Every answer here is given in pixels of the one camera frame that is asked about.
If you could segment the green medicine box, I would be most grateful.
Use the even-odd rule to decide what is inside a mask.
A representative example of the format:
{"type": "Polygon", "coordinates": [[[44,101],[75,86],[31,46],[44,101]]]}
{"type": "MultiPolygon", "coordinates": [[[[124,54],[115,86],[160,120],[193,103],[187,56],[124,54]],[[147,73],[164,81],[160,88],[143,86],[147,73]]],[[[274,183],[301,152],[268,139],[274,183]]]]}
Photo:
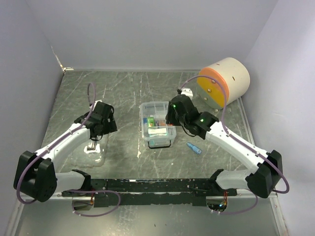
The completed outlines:
{"type": "Polygon", "coordinates": [[[155,123],[154,117],[148,117],[147,124],[148,124],[148,127],[155,127],[156,123],[155,123]]]}

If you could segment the clear plastic divider tray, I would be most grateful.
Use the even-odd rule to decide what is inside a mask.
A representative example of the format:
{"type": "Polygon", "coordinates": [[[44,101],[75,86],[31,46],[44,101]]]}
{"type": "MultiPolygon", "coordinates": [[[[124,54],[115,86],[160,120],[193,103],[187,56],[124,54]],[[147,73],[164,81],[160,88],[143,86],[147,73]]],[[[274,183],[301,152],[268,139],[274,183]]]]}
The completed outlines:
{"type": "Polygon", "coordinates": [[[176,137],[176,127],[166,124],[168,101],[152,101],[140,105],[142,138],[153,147],[169,146],[176,137]]]}

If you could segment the clear plastic box lid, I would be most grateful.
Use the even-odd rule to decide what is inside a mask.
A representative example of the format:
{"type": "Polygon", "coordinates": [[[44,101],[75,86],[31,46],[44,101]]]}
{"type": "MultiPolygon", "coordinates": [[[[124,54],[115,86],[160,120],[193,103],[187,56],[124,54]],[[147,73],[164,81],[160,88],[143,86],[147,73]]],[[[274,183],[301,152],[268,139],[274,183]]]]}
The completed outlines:
{"type": "Polygon", "coordinates": [[[69,155],[71,165],[78,168],[101,167],[105,162],[108,136],[98,136],[96,141],[88,140],[79,145],[69,155]]]}

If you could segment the white tube packet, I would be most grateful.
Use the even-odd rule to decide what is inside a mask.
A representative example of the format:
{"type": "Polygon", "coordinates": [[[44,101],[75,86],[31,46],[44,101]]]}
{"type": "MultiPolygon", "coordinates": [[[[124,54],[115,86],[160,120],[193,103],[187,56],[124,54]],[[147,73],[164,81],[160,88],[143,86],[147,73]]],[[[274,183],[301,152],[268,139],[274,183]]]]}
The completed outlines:
{"type": "Polygon", "coordinates": [[[167,128],[148,128],[148,134],[150,137],[166,136],[168,131],[167,128]]]}

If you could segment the clear plastic storage box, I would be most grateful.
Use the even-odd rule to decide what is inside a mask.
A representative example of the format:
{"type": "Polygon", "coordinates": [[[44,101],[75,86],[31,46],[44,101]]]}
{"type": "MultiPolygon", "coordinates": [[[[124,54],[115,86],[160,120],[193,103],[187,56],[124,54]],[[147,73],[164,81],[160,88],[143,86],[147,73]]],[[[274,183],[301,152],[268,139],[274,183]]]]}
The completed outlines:
{"type": "Polygon", "coordinates": [[[176,127],[172,125],[166,124],[166,126],[157,126],[157,119],[165,119],[164,115],[148,115],[144,118],[142,118],[141,122],[141,128],[142,128],[142,138],[145,142],[145,145],[148,148],[167,148],[170,147],[176,138],[177,131],[176,127]],[[155,127],[151,128],[167,128],[168,134],[166,136],[154,136],[150,137],[148,134],[148,124],[147,124],[147,118],[148,117],[154,117],[155,119],[155,127]]]}

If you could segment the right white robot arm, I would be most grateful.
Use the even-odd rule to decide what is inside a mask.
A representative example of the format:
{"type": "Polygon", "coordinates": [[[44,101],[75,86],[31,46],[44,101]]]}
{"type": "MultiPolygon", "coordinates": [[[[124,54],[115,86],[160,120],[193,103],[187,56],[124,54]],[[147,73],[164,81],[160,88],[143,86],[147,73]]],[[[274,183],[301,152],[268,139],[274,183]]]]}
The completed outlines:
{"type": "Polygon", "coordinates": [[[246,167],[244,171],[216,171],[209,183],[213,195],[218,196],[227,189],[248,189],[258,197],[268,198],[283,177],[279,152],[267,152],[250,144],[225,128],[213,114],[199,112],[186,95],[177,95],[169,102],[166,123],[218,145],[246,167]]]}

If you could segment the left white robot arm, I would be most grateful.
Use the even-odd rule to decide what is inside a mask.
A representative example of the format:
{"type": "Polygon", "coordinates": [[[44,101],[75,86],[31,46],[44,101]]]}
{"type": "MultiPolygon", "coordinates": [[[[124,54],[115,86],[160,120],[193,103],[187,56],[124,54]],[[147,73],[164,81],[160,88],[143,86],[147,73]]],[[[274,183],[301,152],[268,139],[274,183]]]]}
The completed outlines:
{"type": "Polygon", "coordinates": [[[45,202],[54,194],[90,194],[92,177],[81,168],[104,164],[110,133],[117,131],[114,107],[101,100],[91,105],[62,135],[35,152],[23,152],[18,161],[13,187],[33,202],[45,202]]]}

